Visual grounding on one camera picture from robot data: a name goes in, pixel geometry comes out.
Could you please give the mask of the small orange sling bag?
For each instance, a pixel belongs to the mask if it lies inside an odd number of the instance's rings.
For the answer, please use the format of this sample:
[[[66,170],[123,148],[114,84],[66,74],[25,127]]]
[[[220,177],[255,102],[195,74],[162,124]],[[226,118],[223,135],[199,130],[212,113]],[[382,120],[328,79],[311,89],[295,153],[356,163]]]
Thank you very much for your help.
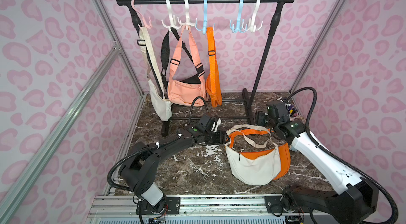
[[[219,80],[219,70],[216,57],[216,43],[213,27],[206,31],[208,41],[209,75],[206,79],[206,92],[210,97],[211,105],[215,108],[222,105],[222,91]]]

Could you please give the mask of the pink shoulder bag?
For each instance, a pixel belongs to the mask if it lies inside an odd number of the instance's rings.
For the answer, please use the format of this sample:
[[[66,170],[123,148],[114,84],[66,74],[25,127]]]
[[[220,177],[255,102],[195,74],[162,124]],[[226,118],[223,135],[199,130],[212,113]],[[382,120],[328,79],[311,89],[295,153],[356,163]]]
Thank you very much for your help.
[[[192,32],[189,31],[189,46],[190,53],[193,59],[193,64],[197,72],[198,79],[200,83],[185,83],[178,80],[174,80],[178,66],[181,63],[181,52],[182,52],[182,35],[185,30],[185,26],[181,28],[181,34],[177,46],[175,48],[174,54],[170,60],[170,74],[168,82],[168,98],[169,100],[178,105],[190,106],[196,97],[206,97],[206,87],[204,79],[204,66],[201,62],[199,51],[193,38]]]

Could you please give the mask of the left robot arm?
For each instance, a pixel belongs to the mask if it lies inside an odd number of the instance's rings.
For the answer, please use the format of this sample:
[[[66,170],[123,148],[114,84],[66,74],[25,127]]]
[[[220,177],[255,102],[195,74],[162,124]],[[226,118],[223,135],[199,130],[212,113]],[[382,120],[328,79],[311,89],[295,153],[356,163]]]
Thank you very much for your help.
[[[131,153],[109,170],[106,178],[109,186],[133,192],[139,199],[137,205],[145,202],[154,214],[167,211],[167,197],[154,182],[160,162],[196,145],[224,145],[230,141],[226,132],[218,128],[221,119],[216,116],[206,113],[198,122],[191,122],[192,110],[199,100],[203,101],[208,110],[206,100],[201,96],[196,97],[190,106],[188,122],[184,128],[154,144],[135,144]]]

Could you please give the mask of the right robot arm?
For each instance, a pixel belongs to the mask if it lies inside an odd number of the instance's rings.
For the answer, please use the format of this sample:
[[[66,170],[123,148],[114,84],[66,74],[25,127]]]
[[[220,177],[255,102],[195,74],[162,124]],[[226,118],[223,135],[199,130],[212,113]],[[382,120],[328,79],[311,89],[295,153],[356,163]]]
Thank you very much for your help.
[[[288,102],[296,94],[310,90],[313,100],[305,123],[290,120]],[[267,105],[266,112],[256,112],[255,123],[266,126],[304,155],[328,180],[332,191],[314,190],[300,185],[287,187],[282,192],[280,203],[269,205],[269,212],[278,207],[281,211],[309,210],[314,220],[314,210],[331,215],[340,224],[365,224],[367,217],[375,213],[379,194],[383,194],[391,207],[391,215],[386,224],[394,224],[399,217],[399,209],[391,194],[374,178],[329,151],[310,131],[311,115],[317,103],[317,91],[313,87],[303,87],[293,92],[285,100]]]

